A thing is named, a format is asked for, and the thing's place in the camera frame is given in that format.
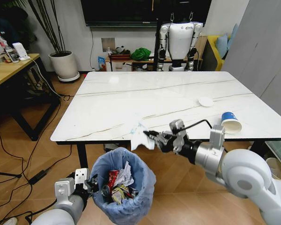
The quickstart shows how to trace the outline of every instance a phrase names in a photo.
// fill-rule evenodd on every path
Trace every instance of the crumpled tissue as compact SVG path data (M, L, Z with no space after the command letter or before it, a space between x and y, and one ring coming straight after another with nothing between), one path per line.
M131 166L129 165L128 161L126 161L125 168L120 169L113 186L123 184L125 187L127 187L133 183L134 180L131 176Z
M155 141L145 135L143 131L148 131L148 129L140 122L131 130L131 151L141 144L145 145L147 149L154 149Z

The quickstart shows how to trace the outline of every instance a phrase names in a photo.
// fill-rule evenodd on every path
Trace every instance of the white paper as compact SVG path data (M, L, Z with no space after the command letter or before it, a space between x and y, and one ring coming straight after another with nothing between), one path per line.
M133 183L134 180L131 176L131 166L129 165L128 161L126 161L125 168L120 169L113 186L123 184L125 187L127 187Z

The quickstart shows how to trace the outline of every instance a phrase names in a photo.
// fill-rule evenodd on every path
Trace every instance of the wooden floor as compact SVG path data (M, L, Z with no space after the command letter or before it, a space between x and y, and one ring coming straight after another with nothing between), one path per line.
M84 77L72 84L59 83L55 78L53 84L59 93L75 94ZM50 136L58 121L65 112L69 102L62 101L60 111L55 120L44 131L32 156L27 169L31 178L40 170L47 168L56 160L70 152L70 146L58 146L50 141ZM47 106L34 106L23 110L25 118L31 125L42 116ZM36 142L32 142L9 116L0 119L0 134L7 151L24 157L26 162ZM226 143L227 149L246 148L247 142ZM212 183L204 177L203 170L191 165L186 158L174 154L162 154L157 149L147 150L143 147L134 151L156 175L155 194L149 214L139 223L141 225L260 225L264 224L258 208L249 200L239 199L228 193L223 187ZM89 167L104 153L102 145L88 145L87 155ZM59 162L37 184L33 186L29 199L10 215L20 214L28 210L37 211L54 201L54 182L66 177L79 168L77 149L73 146L71 157ZM21 160L6 153L0 145L0 171L21 173ZM22 184L25 179L15 179L0 184L0 205L6 203L11 190ZM30 192L30 186L16 190L12 201L0 207L0 219L24 199ZM28 224L23 216L19 224ZM89 199L88 205L78 223L79 225L109 225L112 224L107 216Z

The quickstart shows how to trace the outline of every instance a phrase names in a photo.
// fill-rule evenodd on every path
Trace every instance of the blue plastic bag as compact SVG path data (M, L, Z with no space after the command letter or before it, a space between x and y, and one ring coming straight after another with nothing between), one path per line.
M131 166L131 175L134 183L131 187L137 189L139 194L134 199L124 199L122 204L104 202L102 186L108 182L109 170L119 170L125 167L126 161ZM149 212L154 193L156 178L149 167L138 155L125 148L117 148L97 159L90 177L98 174L99 192L93 195L95 204L118 225L134 225Z

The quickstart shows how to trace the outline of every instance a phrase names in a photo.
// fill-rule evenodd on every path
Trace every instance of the white table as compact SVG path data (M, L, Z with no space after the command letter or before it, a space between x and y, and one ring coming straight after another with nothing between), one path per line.
M200 106L199 97L212 98L214 105ZM220 124L226 111L243 126L226 134L226 141L281 140L281 116L227 72L88 73L51 140L77 144L85 165L85 144L127 142L139 121L164 131L176 119L186 126L202 119ZM191 140L208 140L210 128L202 123L187 133Z

